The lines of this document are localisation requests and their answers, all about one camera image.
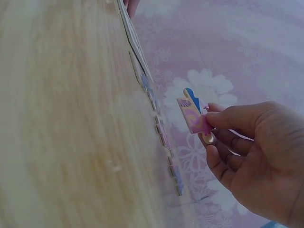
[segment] white flower pattern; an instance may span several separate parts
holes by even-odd
[[[188,72],[188,80],[175,78],[173,85],[168,87],[163,100],[171,123],[182,133],[187,132],[188,127],[183,120],[176,98],[184,96],[184,88],[191,88],[197,97],[207,103],[215,102],[228,107],[237,102],[237,97],[229,93],[233,89],[233,85],[224,75],[212,76],[212,71],[209,69],[204,69],[201,72],[190,70]]]
[[[218,180],[211,180],[207,182],[207,187],[210,190],[216,191],[216,193],[210,197],[210,201],[216,205],[219,205],[222,210],[227,211],[237,206],[237,210],[240,214],[245,215],[248,212],[242,204],[240,204]]]

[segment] floral bedsheet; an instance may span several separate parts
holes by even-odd
[[[185,87],[222,106],[275,100],[304,113],[304,0],[141,0],[133,19],[202,228],[259,228],[222,187],[176,102]]]

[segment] fabric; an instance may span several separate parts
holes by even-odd
[[[258,228],[215,180],[176,98],[225,107],[274,100],[304,113],[304,0],[141,0],[133,19],[202,228]]]

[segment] colorful card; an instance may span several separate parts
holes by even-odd
[[[277,222],[271,221],[267,223],[266,225],[262,226],[261,228],[287,228]]]
[[[184,89],[184,95],[185,98],[178,98],[177,102],[190,133],[204,133],[205,136],[211,135],[211,129],[213,128],[207,122],[205,115],[200,113],[199,99],[194,97],[193,91],[189,88]]]
[[[184,183],[181,178],[181,172],[177,165],[170,166],[171,173],[173,175],[173,180],[175,182],[175,188],[179,196],[183,195]]]

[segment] wooden board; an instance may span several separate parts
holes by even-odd
[[[198,227],[129,50],[115,0],[0,1],[0,227]]]

